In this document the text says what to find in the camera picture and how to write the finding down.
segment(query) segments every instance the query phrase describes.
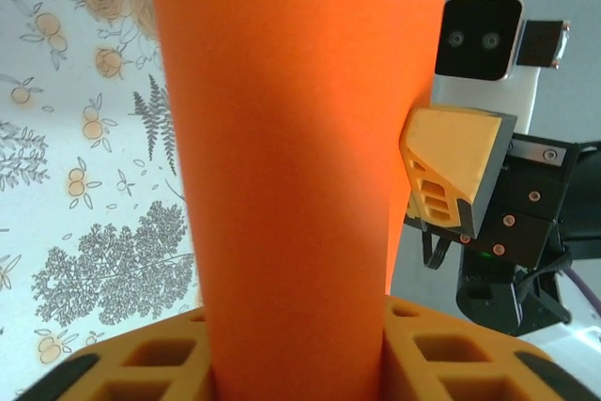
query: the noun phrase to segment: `camera lens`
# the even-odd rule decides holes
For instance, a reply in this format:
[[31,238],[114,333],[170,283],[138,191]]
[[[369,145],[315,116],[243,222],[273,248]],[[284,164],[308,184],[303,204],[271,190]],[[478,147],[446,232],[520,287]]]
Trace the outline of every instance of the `camera lens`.
[[451,47],[459,47],[463,44],[463,33],[459,31],[453,32],[449,35],[448,42]]
[[490,51],[492,49],[496,49],[499,46],[500,41],[501,41],[501,38],[499,37],[499,34],[487,33],[482,38],[482,45],[485,49]]

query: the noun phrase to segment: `cable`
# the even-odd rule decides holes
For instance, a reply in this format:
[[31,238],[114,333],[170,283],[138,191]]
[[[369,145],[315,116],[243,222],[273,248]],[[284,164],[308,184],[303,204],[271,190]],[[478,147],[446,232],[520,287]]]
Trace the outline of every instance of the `cable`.
[[532,283],[541,274],[567,270],[571,266],[572,256],[569,253],[563,253],[559,258],[557,258],[557,260],[552,261],[545,267],[529,272],[521,281],[519,281],[519,283],[516,284],[517,301],[521,304],[524,300],[526,300]]
[[449,251],[451,241],[449,239],[439,238],[436,242],[436,248],[432,251],[432,234],[422,232],[422,251],[424,254],[424,265],[431,270],[437,270],[444,262],[444,257]]
[[593,310],[597,313],[597,316],[601,317],[601,300],[594,294],[594,291],[588,284],[571,268],[563,270],[563,273],[574,283],[582,295],[584,295],[584,298],[591,304]]

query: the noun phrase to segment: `floral wallpaper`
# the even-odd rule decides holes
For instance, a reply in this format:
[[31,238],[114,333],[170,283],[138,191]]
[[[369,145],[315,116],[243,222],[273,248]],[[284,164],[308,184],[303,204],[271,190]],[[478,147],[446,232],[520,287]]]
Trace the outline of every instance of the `floral wallpaper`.
[[202,302],[151,0],[0,0],[0,399]]

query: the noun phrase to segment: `gray wall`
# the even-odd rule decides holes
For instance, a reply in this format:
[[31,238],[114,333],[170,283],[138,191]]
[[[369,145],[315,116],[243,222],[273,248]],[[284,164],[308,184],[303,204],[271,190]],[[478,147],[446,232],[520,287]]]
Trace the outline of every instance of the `gray wall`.
[[[601,0],[524,0],[529,19],[570,20],[572,32],[560,70],[543,70],[531,134],[564,141],[601,139]],[[422,266],[419,234],[405,229],[393,294],[459,315],[455,306],[458,248],[438,271]],[[574,268],[601,295],[601,261]]]

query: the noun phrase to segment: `orange cylinder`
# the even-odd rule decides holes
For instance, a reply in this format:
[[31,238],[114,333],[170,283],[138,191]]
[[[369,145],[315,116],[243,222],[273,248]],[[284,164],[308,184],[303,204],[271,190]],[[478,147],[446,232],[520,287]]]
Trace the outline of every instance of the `orange cylinder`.
[[220,399],[377,399],[443,0],[154,1]]

